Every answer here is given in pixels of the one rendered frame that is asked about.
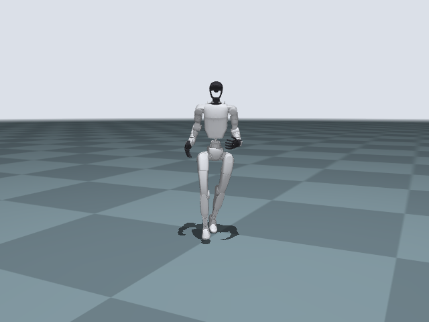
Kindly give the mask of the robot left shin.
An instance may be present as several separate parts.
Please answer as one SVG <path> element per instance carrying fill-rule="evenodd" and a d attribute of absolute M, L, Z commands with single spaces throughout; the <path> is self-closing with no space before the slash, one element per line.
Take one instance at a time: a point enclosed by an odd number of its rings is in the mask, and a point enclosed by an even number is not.
<path fill-rule="evenodd" d="M 213 210 L 212 210 L 211 220 L 213 217 L 214 217 L 214 220 L 216 220 L 218 210 L 221 208 L 221 206 L 223 204 L 224 195 L 225 195 L 225 193 L 223 193 L 223 192 L 221 192 L 219 195 L 214 194 Z"/>

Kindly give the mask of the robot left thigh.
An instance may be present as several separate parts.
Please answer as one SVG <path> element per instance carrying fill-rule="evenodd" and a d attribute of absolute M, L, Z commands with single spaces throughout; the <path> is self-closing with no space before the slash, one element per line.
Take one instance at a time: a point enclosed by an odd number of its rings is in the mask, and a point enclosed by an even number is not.
<path fill-rule="evenodd" d="M 219 185 L 215 186 L 215 194 L 219 195 L 221 192 L 225 193 L 227 189 L 227 185 L 229 183 L 232 171 L 233 171 L 233 165 L 234 165 L 234 157 L 232 154 L 228 152 L 223 152 L 223 164 L 221 167 L 221 175 L 220 175 L 220 181 Z"/>

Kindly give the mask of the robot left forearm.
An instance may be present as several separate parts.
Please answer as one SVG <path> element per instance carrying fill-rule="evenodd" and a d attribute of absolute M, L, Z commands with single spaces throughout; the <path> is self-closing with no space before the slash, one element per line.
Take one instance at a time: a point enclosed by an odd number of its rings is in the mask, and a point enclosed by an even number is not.
<path fill-rule="evenodd" d="M 239 130 L 239 128 L 238 128 L 238 130 Z M 235 137 L 237 140 L 241 140 L 241 135 L 240 135 L 240 131 L 239 132 L 235 132 L 234 134 L 233 134 L 233 137 Z M 241 141 L 241 145 L 240 146 L 242 146 L 242 141 Z"/>

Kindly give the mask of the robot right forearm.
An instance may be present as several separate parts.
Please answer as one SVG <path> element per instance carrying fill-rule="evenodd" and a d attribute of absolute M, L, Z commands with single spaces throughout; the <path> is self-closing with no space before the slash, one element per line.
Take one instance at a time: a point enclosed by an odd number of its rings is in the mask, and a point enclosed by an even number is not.
<path fill-rule="evenodd" d="M 192 126 L 192 131 L 189 137 L 190 144 L 193 146 L 196 142 L 196 137 L 198 136 L 198 132 L 196 130 L 193 130 L 194 125 Z"/>

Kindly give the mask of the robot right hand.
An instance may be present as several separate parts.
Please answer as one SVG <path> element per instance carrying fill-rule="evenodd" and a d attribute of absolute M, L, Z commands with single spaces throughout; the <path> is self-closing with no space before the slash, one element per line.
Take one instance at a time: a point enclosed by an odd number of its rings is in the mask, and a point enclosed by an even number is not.
<path fill-rule="evenodd" d="M 186 142 L 186 144 L 185 144 L 185 147 L 184 147 L 184 149 L 185 149 L 185 152 L 186 152 L 186 155 L 187 155 L 187 157 L 189 157 L 189 158 L 191 158 L 191 154 L 190 154 L 190 152 L 189 152 L 189 150 L 191 149 L 191 144 L 190 144 L 190 141 L 187 141 Z"/>

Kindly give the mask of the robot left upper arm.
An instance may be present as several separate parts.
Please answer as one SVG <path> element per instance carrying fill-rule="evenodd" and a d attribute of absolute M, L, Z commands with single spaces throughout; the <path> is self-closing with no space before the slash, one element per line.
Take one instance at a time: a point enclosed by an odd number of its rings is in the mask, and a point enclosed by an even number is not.
<path fill-rule="evenodd" d="M 237 108 L 234 105 L 227 105 L 228 107 L 228 112 L 231 115 L 231 135 L 233 135 L 235 132 L 239 132 L 238 130 L 238 113 L 237 113 Z"/>

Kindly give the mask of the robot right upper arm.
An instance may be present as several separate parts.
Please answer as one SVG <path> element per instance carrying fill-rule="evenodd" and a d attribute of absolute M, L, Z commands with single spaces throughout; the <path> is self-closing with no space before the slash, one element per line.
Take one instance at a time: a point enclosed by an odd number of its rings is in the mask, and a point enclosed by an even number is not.
<path fill-rule="evenodd" d="M 202 113 L 204 113 L 204 106 L 205 105 L 201 105 L 201 104 L 196 106 L 196 109 L 194 111 L 195 124 L 194 124 L 193 130 L 200 131 L 202 129 L 202 125 L 200 124 L 200 122 L 202 120 Z"/>

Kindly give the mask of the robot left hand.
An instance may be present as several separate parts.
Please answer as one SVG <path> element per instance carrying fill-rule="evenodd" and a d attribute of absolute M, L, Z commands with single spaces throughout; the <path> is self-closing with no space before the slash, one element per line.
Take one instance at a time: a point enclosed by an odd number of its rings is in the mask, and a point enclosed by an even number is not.
<path fill-rule="evenodd" d="M 226 145 L 226 146 L 228 146 L 228 147 L 231 147 L 231 148 L 226 148 L 226 149 L 229 149 L 229 150 L 231 150 L 231 149 L 234 149 L 234 148 L 236 148 L 236 147 L 239 147 L 240 145 L 241 145 L 241 140 L 237 140 L 235 137 L 233 137 L 233 136 L 231 136 L 234 140 L 228 140 L 227 139 L 227 141 L 230 141 L 230 142 L 232 142 L 232 143 L 228 143 L 228 142 L 225 142 L 226 144 L 231 144 L 231 145 Z"/>

